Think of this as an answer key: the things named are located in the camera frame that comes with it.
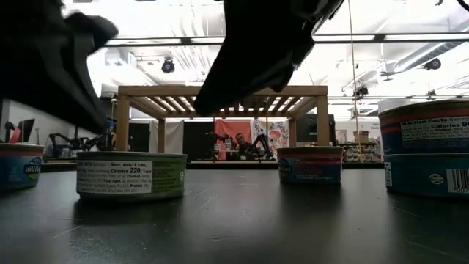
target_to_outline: barcode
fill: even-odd
[[[469,194],[469,169],[447,169],[448,192]]]
[[[393,186],[393,175],[391,173],[391,162],[384,163],[384,175],[386,179],[386,186]]]

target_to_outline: can label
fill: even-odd
[[[42,153],[3,153],[0,156],[0,188],[35,186],[42,161]]]
[[[386,185],[393,191],[469,198],[468,157],[402,156],[385,157],[385,161],[389,164],[389,171],[385,170]]]
[[[282,155],[278,174],[282,182],[340,183],[341,155]]]
[[[76,191],[92,194],[152,194],[182,191],[184,174],[184,166],[164,160],[78,161]]]
[[[469,146],[469,116],[381,123],[385,154],[461,153]]]

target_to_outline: green can label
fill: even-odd
[[[78,193],[156,194],[182,191],[184,164],[174,161],[98,161],[77,163]]]

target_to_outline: red backdrop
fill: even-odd
[[[236,142],[236,135],[242,133],[246,138],[246,141],[251,143],[251,123],[249,121],[225,121],[225,120],[216,120],[215,121],[215,133],[220,136],[224,134],[229,134]],[[221,149],[225,150],[224,144],[221,145]],[[220,160],[226,160],[226,153],[220,152],[218,155]]]

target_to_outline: monitor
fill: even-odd
[[[18,142],[29,142],[29,137],[31,136],[32,127],[34,126],[34,119],[20,121],[18,123],[18,128],[21,129],[20,138]]]

